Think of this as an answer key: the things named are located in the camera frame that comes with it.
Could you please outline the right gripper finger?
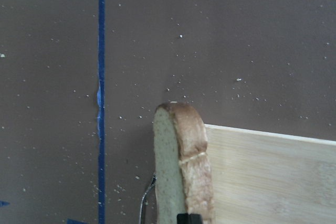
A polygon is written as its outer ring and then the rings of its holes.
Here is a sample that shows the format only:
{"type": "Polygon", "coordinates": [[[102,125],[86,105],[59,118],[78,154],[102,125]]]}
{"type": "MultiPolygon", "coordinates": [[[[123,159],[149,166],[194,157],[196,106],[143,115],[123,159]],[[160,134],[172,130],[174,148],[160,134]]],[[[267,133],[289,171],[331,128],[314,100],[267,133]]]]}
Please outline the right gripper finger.
{"type": "Polygon", "coordinates": [[[200,214],[177,214],[177,224],[203,224],[203,218],[200,214]]]}

